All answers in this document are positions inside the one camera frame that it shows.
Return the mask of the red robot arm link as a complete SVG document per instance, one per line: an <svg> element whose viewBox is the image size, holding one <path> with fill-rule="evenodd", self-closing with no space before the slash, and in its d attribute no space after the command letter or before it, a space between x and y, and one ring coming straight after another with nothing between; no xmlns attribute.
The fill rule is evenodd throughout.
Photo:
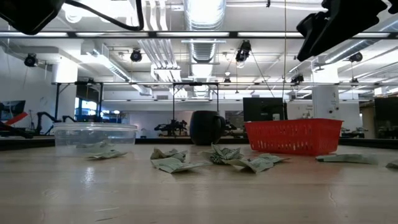
<svg viewBox="0 0 398 224"><path fill-rule="evenodd" d="M28 114L26 112L23 112L13 118L11 118L10 120L6 121L5 124L6 125L13 125L14 123L19 122L20 120L24 119L26 116L28 116Z"/></svg>

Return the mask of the white pillar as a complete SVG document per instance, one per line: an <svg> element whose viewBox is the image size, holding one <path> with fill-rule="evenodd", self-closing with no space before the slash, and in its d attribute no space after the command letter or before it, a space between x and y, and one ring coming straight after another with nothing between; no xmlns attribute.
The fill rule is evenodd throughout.
<svg viewBox="0 0 398 224"><path fill-rule="evenodd" d="M338 69L333 65L318 68L312 73L312 102L314 118L339 119Z"/></svg>

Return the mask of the black monitor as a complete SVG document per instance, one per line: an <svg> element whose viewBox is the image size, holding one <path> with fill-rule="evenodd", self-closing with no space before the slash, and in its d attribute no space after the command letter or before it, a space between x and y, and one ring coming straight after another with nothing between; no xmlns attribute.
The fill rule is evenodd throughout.
<svg viewBox="0 0 398 224"><path fill-rule="evenodd" d="M282 98L243 98L244 121L285 120L286 109Z"/></svg>

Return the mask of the dark cabinet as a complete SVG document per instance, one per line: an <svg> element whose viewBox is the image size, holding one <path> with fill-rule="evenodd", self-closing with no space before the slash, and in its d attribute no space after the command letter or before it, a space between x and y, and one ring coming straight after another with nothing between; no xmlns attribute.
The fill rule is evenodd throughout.
<svg viewBox="0 0 398 224"><path fill-rule="evenodd" d="M398 139L398 97L376 98L377 138Z"/></svg>

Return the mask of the red plastic basket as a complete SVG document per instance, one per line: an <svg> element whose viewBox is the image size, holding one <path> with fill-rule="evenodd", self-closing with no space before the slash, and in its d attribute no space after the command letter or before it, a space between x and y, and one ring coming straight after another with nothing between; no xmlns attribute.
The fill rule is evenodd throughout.
<svg viewBox="0 0 398 224"><path fill-rule="evenodd" d="M245 123L252 150L274 154L321 156L338 148L343 122L335 119L294 119Z"/></svg>

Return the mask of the clear plastic container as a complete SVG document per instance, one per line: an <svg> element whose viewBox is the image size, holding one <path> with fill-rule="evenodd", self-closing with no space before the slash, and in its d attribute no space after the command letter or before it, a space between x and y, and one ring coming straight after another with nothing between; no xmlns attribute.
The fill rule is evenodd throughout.
<svg viewBox="0 0 398 224"><path fill-rule="evenodd" d="M133 150L138 132L137 126L118 123L57 123L53 130L58 156L85 158L99 153L81 152L76 149L77 144L109 140L114 144L114 150L129 153Z"/></svg>

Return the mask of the dark mug green inside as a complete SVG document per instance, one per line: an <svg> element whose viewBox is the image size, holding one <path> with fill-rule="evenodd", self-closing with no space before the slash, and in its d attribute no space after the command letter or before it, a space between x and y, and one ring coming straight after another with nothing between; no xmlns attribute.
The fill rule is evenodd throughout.
<svg viewBox="0 0 398 224"><path fill-rule="evenodd" d="M217 144L226 121L217 111L194 111L190 120L190 139L197 146Z"/></svg>

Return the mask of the background robot station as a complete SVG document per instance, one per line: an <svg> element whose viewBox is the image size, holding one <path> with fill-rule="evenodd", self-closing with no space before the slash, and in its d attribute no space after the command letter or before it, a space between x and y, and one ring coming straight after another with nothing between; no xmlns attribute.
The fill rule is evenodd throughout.
<svg viewBox="0 0 398 224"><path fill-rule="evenodd" d="M158 137L188 136L187 122L172 119L169 124L159 124L154 128Z"/></svg>

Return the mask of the black background rig frame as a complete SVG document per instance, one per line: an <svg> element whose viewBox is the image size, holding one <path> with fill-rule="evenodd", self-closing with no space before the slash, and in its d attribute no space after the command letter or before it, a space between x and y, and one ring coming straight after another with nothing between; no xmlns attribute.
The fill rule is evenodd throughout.
<svg viewBox="0 0 398 224"><path fill-rule="evenodd" d="M99 85L100 86L100 91L99 91L99 100L98 100L98 106L96 109L96 114L95 114L95 121L101 121L102 118L100 117L100 113L102 110L102 102L103 102L103 92L104 92L104 82L94 82L94 81L89 81L89 82L84 82L84 81L75 81L75 82L66 82L66 83L58 83L58 82L53 82L53 85L56 85L56 98L55 98L55 111L54 111L54 116L57 118L58 116L58 104L59 104L59 98L61 92L66 89L70 85L83 85L83 86L92 86L92 85Z"/></svg>
<svg viewBox="0 0 398 224"><path fill-rule="evenodd" d="M184 87L185 85L189 86L204 86L204 85L214 85L216 87L216 95L217 95L217 100L216 100L216 105L217 105L217 111L205 111L205 110L200 110L200 111L194 111L191 115L191 120L188 123L190 127L188 128L189 135L193 134L193 137L199 136L199 134L203 134L207 131L212 131L213 126L217 126L217 124L220 124L219 131L223 128L225 125L225 121L220 115L219 112L219 83L209 83L209 82L179 82L179 83L172 83L173 90L175 90L175 87L179 85L181 87Z"/></svg>

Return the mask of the dark wall monitor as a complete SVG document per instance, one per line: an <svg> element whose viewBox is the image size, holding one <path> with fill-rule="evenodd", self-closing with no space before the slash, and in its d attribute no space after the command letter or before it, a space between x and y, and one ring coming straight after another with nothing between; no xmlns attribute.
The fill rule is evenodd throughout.
<svg viewBox="0 0 398 224"><path fill-rule="evenodd" d="M24 112L25 100L0 101L0 121L8 121Z"/></svg>

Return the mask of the silver ventilation duct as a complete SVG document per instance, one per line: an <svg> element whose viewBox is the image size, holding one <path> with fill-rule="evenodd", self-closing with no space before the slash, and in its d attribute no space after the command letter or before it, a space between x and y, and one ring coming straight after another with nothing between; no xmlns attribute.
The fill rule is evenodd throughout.
<svg viewBox="0 0 398 224"><path fill-rule="evenodd" d="M183 0L185 25L189 31L216 31L223 25L226 0ZM192 43L190 53L198 63L214 58L216 44Z"/></svg>

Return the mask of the black overhead frame beam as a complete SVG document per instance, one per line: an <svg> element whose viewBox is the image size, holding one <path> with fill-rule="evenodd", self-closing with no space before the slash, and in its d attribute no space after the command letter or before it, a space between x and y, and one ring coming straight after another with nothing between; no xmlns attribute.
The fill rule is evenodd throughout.
<svg viewBox="0 0 398 224"><path fill-rule="evenodd" d="M217 32L217 31L149 31L149 32L76 32L48 31L27 35L18 31L0 31L0 38L10 39L303 39L298 32Z"/></svg>

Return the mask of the black aluminium table frame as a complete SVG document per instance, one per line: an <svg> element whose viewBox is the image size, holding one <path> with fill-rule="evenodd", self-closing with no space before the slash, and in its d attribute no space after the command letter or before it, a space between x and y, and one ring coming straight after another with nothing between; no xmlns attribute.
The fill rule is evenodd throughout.
<svg viewBox="0 0 398 224"><path fill-rule="evenodd" d="M136 144L193 144L188 138L183 139L136 139ZM220 139L219 144L248 144L247 139ZM54 147L54 138L37 137L33 139L0 138L0 151L29 149L38 147ZM359 138L340 138L339 145L358 146L381 149L398 150L398 140L396 139L359 139Z"/></svg>

